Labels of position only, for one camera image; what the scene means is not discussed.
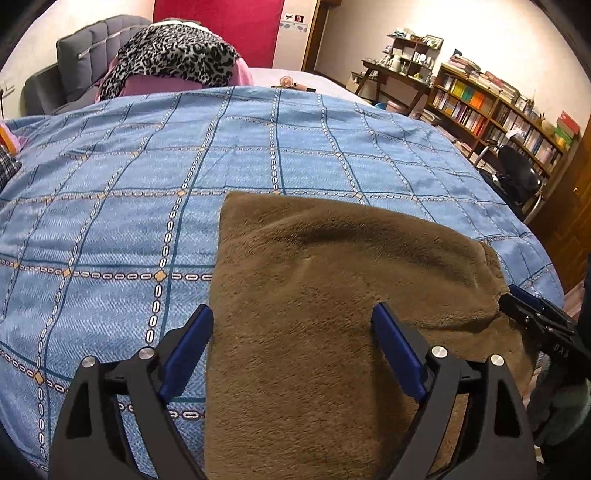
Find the wooden bookshelf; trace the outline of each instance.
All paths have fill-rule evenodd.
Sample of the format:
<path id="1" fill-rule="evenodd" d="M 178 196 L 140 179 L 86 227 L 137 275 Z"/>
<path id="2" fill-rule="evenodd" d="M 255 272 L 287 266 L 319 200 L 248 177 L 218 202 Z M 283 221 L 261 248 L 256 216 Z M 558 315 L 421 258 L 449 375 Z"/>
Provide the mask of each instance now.
<path id="1" fill-rule="evenodd" d="M 508 129 L 516 127 L 524 132 L 527 146 L 515 137 L 509 144 L 522 152 L 530 160 L 532 168 L 545 180 L 552 176 L 554 170 L 559 170 L 556 165 L 566 158 L 565 152 L 554 138 L 547 135 L 517 107 L 475 82 L 468 75 L 445 65 L 441 65 L 434 88 L 427 100 L 427 107 L 444 118 L 443 126 L 446 123 L 453 125 L 459 129 L 460 134 L 465 134 L 467 139 L 460 139 L 473 145 L 467 155 L 468 159 L 472 154 L 481 152 L 489 144 L 488 141 L 497 140 L 497 137 L 502 138 Z"/>
<path id="2" fill-rule="evenodd" d="M 440 89 L 443 92 L 448 93 L 451 97 L 454 97 L 456 100 L 459 100 L 461 103 L 463 103 L 464 105 L 469 106 L 471 109 L 475 110 L 476 112 L 478 112 L 479 114 L 481 114 L 482 116 L 486 117 L 487 114 L 484 113 L 483 111 L 479 110 L 478 108 L 474 108 L 472 105 L 470 105 L 467 101 L 463 100 L 462 97 L 457 96 L 455 93 L 449 92 L 447 91 L 445 88 L 443 88 L 441 85 L 435 85 L 435 88 Z"/>

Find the blue gripper pad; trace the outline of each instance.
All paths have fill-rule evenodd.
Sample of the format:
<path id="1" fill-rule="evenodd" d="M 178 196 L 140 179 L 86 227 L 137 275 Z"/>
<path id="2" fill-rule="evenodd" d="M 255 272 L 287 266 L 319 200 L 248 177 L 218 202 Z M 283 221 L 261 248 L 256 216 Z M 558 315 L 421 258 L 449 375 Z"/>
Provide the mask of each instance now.
<path id="1" fill-rule="evenodd" d="M 378 303 L 374 307 L 371 323 L 402 391 L 417 402 L 422 402 L 427 395 L 423 383 L 424 361 L 429 347 L 427 341 L 418 331 L 402 325 L 385 303 Z"/>
<path id="2" fill-rule="evenodd" d="M 520 288 L 517 285 L 509 285 L 509 291 L 516 299 L 521 300 L 523 303 L 529 305 L 537 312 L 542 311 L 542 304 L 538 297 L 533 296 L 531 293 L 523 290 L 523 288 Z"/>
<path id="3" fill-rule="evenodd" d="M 191 316 L 189 328 L 162 367 L 158 395 L 165 403 L 183 393 L 213 333 L 213 312 L 207 305 L 201 305 L 193 315 L 196 318 Z"/>

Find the office chair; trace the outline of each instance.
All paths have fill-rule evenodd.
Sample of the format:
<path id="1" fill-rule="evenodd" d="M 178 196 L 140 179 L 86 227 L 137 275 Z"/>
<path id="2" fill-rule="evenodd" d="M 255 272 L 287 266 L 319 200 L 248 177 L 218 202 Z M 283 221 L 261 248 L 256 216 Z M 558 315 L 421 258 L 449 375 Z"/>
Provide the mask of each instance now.
<path id="1" fill-rule="evenodd" d="M 498 171 L 498 168 L 491 165 L 496 171 L 493 174 L 484 168 L 479 168 L 479 164 L 481 162 L 489 164 L 484 160 L 484 155 L 494 150 L 497 151 L 501 170 Z M 527 223 L 523 207 L 532 198 L 537 197 L 535 206 L 531 209 L 533 212 L 542 199 L 542 179 L 532 168 L 530 161 L 509 145 L 499 145 L 491 141 L 478 155 L 475 166 L 484 181 L 501 197 L 517 218 Z"/>

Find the white vase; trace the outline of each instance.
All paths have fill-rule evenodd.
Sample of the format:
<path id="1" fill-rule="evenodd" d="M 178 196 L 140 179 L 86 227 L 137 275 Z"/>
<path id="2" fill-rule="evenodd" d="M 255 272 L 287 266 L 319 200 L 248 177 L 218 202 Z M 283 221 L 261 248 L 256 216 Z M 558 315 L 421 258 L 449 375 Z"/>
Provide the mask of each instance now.
<path id="1" fill-rule="evenodd" d="M 392 61 L 390 62 L 390 70 L 393 70 L 395 72 L 400 71 L 400 56 L 395 55 L 392 58 Z"/>

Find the white bedsheet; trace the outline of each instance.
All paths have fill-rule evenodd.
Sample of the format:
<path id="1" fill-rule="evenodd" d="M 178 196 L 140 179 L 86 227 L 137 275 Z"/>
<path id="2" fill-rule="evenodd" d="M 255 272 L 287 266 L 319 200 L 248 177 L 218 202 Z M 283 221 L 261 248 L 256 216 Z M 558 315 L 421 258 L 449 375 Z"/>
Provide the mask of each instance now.
<path id="1" fill-rule="evenodd" d="M 301 83 L 309 88 L 315 88 L 316 93 L 322 93 L 323 95 L 330 95 L 343 100 L 349 100 L 351 102 L 364 102 L 363 99 L 359 98 L 353 92 L 350 92 L 335 82 L 331 82 L 329 79 L 314 75 L 307 72 L 296 72 L 292 70 L 278 70 L 278 69 L 250 69 L 252 79 L 256 86 L 259 87 L 271 87 L 273 85 L 279 85 L 279 79 L 283 76 L 289 76 L 294 79 L 296 83 Z"/>

